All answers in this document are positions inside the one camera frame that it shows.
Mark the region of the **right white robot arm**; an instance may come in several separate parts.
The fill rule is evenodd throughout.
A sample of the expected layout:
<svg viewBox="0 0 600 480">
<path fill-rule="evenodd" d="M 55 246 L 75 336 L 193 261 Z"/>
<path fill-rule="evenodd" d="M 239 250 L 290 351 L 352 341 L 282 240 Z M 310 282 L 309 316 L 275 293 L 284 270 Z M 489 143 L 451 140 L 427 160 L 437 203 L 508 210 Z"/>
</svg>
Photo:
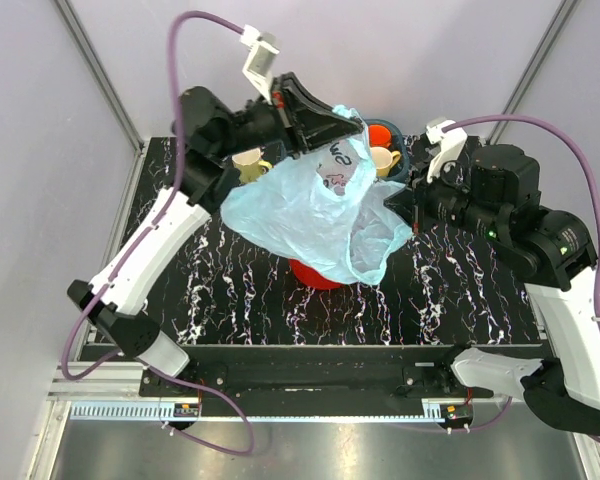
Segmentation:
<svg viewBox="0 0 600 480">
<path fill-rule="evenodd" d="M 513 145 L 468 154 L 468 180 L 427 180 L 418 169 L 384 202 L 414 233 L 448 225 L 489 242 L 524 284 L 554 352 L 520 359 L 456 346 L 434 371 L 446 396 L 466 388 L 525 402 L 546 425 L 600 438 L 600 315 L 594 310 L 598 258 L 575 215 L 540 203 L 540 165 Z"/>
</svg>

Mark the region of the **red mesh trash bin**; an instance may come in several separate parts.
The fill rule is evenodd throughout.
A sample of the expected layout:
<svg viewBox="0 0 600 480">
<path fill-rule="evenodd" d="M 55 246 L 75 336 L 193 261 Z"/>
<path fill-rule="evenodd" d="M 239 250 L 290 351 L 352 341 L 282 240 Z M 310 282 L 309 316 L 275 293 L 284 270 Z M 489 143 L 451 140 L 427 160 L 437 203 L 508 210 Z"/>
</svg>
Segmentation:
<svg viewBox="0 0 600 480">
<path fill-rule="evenodd" d="M 295 259 L 289 260 L 291 271 L 296 279 L 306 287 L 319 291 L 329 291 L 341 287 L 341 284 L 323 277 L 319 272 Z"/>
</svg>

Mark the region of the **teal plastic dish tub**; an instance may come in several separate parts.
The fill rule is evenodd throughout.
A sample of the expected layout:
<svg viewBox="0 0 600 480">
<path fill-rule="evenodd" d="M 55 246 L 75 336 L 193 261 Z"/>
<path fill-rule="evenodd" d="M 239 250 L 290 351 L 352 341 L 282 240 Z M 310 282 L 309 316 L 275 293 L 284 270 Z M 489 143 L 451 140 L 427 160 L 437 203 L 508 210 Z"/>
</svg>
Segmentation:
<svg viewBox="0 0 600 480">
<path fill-rule="evenodd" d="M 365 123 L 376 177 L 404 183 L 410 160 L 401 131 L 387 120 L 366 119 Z"/>
</svg>

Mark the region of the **light blue plastic trash bag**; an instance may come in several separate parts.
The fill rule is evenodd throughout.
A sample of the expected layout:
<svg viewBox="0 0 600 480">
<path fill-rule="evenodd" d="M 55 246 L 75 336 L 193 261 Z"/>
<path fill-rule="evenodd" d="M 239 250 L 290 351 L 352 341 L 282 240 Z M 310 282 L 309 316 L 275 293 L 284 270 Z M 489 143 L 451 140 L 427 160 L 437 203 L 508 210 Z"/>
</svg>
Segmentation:
<svg viewBox="0 0 600 480">
<path fill-rule="evenodd" d="M 369 133 L 287 157 L 223 202 L 224 225 L 268 252 L 340 284 L 377 285 L 413 236 L 385 207 L 402 184 L 380 180 Z"/>
</svg>

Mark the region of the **orange plastic cup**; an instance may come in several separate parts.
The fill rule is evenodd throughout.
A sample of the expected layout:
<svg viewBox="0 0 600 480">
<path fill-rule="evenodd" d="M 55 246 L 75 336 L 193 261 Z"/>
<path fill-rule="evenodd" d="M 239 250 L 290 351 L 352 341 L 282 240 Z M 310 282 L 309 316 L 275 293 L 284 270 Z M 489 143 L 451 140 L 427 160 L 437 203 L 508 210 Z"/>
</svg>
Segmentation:
<svg viewBox="0 0 600 480">
<path fill-rule="evenodd" d="M 371 147 L 389 148 L 391 146 L 392 132 L 388 127 L 380 124 L 370 124 L 368 133 Z"/>
</svg>

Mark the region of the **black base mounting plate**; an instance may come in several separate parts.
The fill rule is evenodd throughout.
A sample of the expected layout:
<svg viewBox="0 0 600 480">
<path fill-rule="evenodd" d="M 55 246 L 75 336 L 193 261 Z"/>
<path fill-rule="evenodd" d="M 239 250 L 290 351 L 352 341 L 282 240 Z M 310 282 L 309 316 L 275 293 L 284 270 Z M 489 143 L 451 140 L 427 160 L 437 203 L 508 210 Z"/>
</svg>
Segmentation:
<svg viewBox="0 0 600 480">
<path fill-rule="evenodd" d="M 220 390 L 255 420 L 419 415 L 424 399 L 489 398 L 453 379 L 445 346 L 196 346 L 184 380 Z"/>
</svg>

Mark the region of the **aluminium frame post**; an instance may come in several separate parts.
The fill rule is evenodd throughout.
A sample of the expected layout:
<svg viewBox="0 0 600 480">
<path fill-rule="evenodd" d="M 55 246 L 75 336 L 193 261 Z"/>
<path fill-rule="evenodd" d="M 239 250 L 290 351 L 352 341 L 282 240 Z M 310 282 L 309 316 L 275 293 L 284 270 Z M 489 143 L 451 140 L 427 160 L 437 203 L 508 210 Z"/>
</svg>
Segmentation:
<svg viewBox="0 0 600 480">
<path fill-rule="evenodd" d="M 556 46 L 560 36 L 567 27 L 570 19 L 580 5 L 579 0 L 562 0 L 559 2 L 551 20 L 537 43 L 529 61 L 527 62 L 519 80 L 517 81 L 502 113 L 504 115 L 517 114 L 524 98 L 531 90 L 535 80 Z"/>
<path fill-rule="evenodd" d="M 51 0 L 50 3 L 58 13 L 125 138 L 133 150 L 139 152 L 144 146 L 144 140 L 124 107 L 72 2 L 68 0 Z"/>
</svg>

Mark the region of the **yellow-green ceramic mug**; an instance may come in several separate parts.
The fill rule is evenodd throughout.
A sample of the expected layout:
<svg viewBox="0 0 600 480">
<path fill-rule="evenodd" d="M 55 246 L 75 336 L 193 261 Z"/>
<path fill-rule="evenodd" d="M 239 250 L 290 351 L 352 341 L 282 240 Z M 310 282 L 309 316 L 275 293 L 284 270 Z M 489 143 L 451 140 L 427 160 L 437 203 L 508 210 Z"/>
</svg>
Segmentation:
<svg viewBox="0 0 600 480">
<path fill-rule="evenodd" d="M 273 168 L 271 163 L 263 159 L 260 148 L 233 155 L 232 163 L 240 172 L 239 181 L 242 185 L 257 181 Z"/>
</svg>

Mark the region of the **aluminium front rail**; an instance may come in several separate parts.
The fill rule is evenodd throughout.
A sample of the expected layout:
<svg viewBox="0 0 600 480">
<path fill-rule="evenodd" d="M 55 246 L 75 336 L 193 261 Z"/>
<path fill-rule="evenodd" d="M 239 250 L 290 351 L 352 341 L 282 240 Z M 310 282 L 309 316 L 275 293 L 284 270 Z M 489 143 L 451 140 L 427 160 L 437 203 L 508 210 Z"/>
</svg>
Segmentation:
<svg viewBox="0 0 600 480">
<path fill-rule="evenodd" d="M 240 386 L 222 373 L 205 379 L 199 393 L 161 379 L 133 363 L 107 363 L 81 380 L 57 372 L 49 396 L 67 401 L 74 420 L 194 422 L 443 424 L 475 429 L 476 407 L 504 405 L 476 392 L 444 398 L 346 386 Z"/>
</svg>

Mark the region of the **right aluminium frame post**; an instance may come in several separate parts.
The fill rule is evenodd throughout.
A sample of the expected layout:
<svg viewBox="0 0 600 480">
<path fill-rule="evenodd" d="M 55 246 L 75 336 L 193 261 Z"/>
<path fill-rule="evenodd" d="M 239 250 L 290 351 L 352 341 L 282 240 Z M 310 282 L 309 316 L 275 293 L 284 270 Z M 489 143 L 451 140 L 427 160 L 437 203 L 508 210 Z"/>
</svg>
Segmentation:
<svg viewBox="0 0 600 480">
<path fill-rule="evenodd" d="M 502 113 L 504 115 L 517 114 L 524 98 L 531 90 L 535 80 L 556 46 L 560 36 L 567 27 L 570 19 L 580 5 L 579 0 L 562 0 L 559 2 L 551 20 L 537 43 L 529 61 L 527 62 L 519 80 L 517 81 Z"/>
</svg>

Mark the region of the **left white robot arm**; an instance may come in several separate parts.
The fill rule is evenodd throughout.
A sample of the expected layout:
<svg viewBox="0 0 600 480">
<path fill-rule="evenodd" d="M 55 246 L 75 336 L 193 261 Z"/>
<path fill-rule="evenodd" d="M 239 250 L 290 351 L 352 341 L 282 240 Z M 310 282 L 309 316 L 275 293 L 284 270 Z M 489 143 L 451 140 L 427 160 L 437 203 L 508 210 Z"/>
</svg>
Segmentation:
<svg viewBox="0 0 600 480">
<path fill-rule="evenodd" d="M 362 131 L 360 119 L 335 112 L 293 73 L 274 78 L 268 94 L 238 111 L 203 86 L 176 91 L 173 179 L 111 262 L 68 287 L 80 311 L 74 327 L 90 323 L 118 352 L 161 372 L 170 393 L 188 394 L 196 382 L 189 355 L 142 308 L 172 258 L 237 187 L 239 172 L 226 158 L 272 143 L 297 158 Z"/>
</svg>

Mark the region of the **left aluminium frame post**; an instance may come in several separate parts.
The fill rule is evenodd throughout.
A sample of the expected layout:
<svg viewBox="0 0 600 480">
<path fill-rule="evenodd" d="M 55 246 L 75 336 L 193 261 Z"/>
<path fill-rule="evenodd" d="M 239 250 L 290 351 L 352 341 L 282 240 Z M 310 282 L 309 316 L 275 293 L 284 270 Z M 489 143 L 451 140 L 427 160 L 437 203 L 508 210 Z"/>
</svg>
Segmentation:
<svg viewBox="0 0 600 480">
<path fill-rule="evenodd" d="M 124 107 L 72 2 L 68 0 L 51 0 L 50 3 L 58 13 L 125 138 L 133 150 L 139 152 L 144 146 L 144 140 Z"/>
</svg>

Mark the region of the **yellow mug in tub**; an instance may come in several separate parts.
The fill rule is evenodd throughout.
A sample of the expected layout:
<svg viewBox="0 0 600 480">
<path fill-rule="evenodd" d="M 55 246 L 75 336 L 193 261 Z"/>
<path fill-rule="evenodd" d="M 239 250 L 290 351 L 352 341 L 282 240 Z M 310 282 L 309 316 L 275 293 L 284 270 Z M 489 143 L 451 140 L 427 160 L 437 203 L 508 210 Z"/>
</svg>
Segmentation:
<svg viewBox="0 0 600 480">
<path fill-rule="evenodd" d="M 372 147 L 370 151 L 371 157 L 375 163 L 376 175 L 379 178 L 387 177 L 390 170 L 402 157 L 402 154 L 399 151 L 390 151 L 389 149 L 382 147 Z"/>
</svg>

